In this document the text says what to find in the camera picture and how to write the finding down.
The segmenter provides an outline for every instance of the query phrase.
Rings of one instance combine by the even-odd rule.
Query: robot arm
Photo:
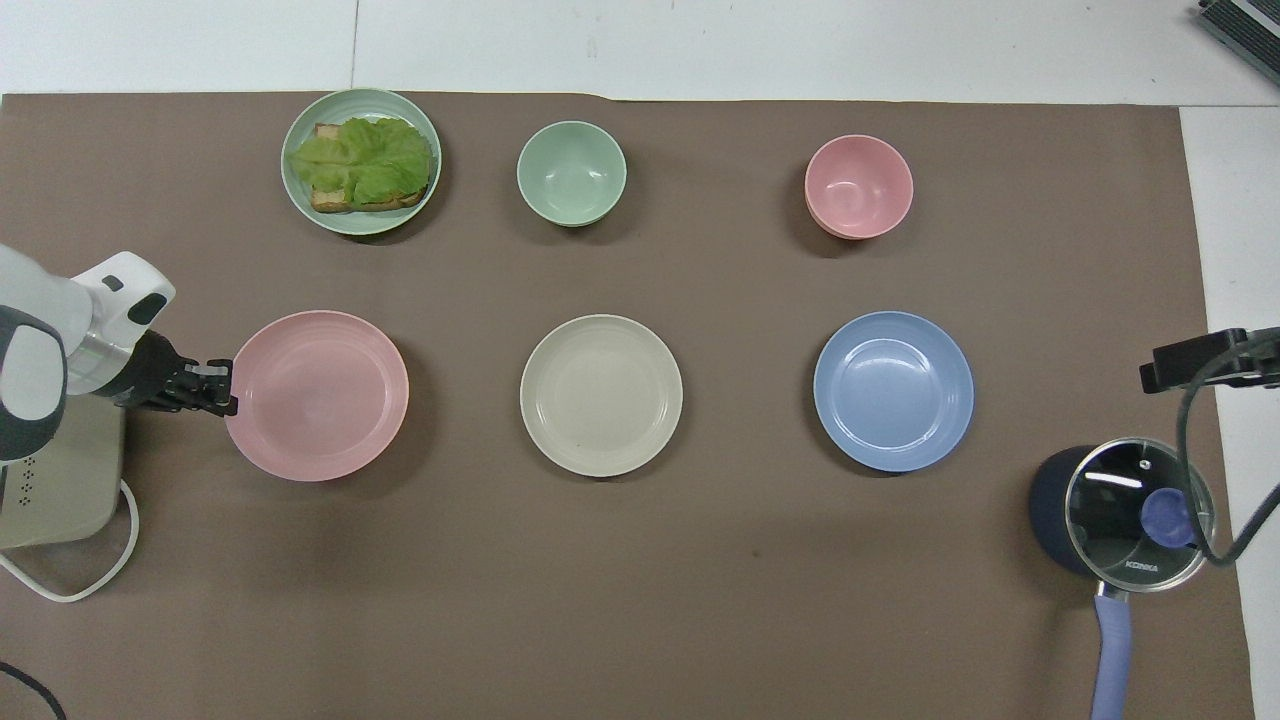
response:
[[[174,287],[120,252],[74,278],[0,245],[0,465],[49,442],[68,395],[234,415],[232,363],[200,365],[150,329]]]

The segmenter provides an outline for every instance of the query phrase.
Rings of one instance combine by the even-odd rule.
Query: black cable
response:
[[[49,688],[40,684],[40,680],[4,661],[0,661],[0,673],[14,678],[19,683],[40,693],[40,697],[45,698],[45,702],[49,703],[49,708],[54,711],[54,717],[58,717],[58,720],[67,720],[67,712],[64,712],[63,706],[58,703],[58,698],[54,697],[54,693],[49,692]]]
[[[1275,342],[1276,337],[1274,334],[1266,334],[1262,337],[1254,337],[1243,345],[1233,347],[1206,363],[1204,366],[1196,373],[1196,377],[1193,377],[1187,384],[1187,392],[1183,395],[1183,402],[1178,407],[1178,464],[1183,477],[1187,479],[1188,487],[1192,487],[1192,461],[1187,455],[1187,420],[1190,416],[1192,401],[1196,400],[1196,393],[1204,387],[1204,382],[1208,380],[1210,377],[1220,372],[1228,363],[1243,357],[1265,345],[1274,345]],[[1276,506],[1280,506],[1280,484],[1271,488],[1266,500],[1263,500],[1262,505],[1260,505],[1253,512],[1249,521],[1244,524],[1244,529],[1240,530],[1240,536],[1231,543],[1226,553],[1219,555],[1213,551],[1208,538],[1204,537],[1204,528],[1199,523],[1199,512],[1196,509],[1192,493],[1187,495],[1187,510],[1193,518],[1192,530],[1196,532],[1196,543],[1204,553],[1204,557],[1219,568],[1226,568],[1228,565],[1235,562],[1240,553],[1244,552],[1244,548],[1249,546],[1249,542],[1253,541],[1253,536],[1256,536],[1258,529],[1262,528],[1262,523],[1266,523],[1267,518],[1271,516],[1271,512],[1275,511]]]

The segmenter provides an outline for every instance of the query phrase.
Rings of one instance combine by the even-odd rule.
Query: brown tabletop mat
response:
[[[131,415],[120,577],[76,606],[0,578],[0,657],[72,717],[1087,716],[1093,584],[1041,552],[1027,495],[1062,447],[1172,438],[1178,398],[1137,368],[1206,329],[1176,110],[411,94],[442,186],[371,246],[282,188],[317,96],[4,100],[3,242],[65,275],[138,252],[178,287],[156,329],[192,357],[353,313],[412,384],[390,448],[325,484],[265,475],[212,418]],[[515,182],[566,118],[630,169],[580,231]],[[906,220],[861,243],[801,190],[849,132],[915,176]],[[896,478],[845,459],[812,400],[831,333],[886,309],[942,325],[977,384],[959,448]],[[650,327],[685,378],[672,443],[614,482],[543,457],[516,402],[534,345],[589,313]],[[1211,401],[1192,434],[1225,514]],[[1252,716],[1231,571],[1133,618],[1129,717]]]

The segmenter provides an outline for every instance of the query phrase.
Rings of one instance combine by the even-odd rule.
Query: blue plate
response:
[[[919,470],[955,450],[973,416],[973,373],[933,323],[883,311],[831,336],[813,374],[813,400],[831,439],[863,465]]]

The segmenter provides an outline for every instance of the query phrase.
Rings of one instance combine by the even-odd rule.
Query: beige plate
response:
[[[593,478],[628,473],[658,455],[676,432],[684,397],[671,350],[618,315],[556,328],[520,380],[529,437],[557,465]]]

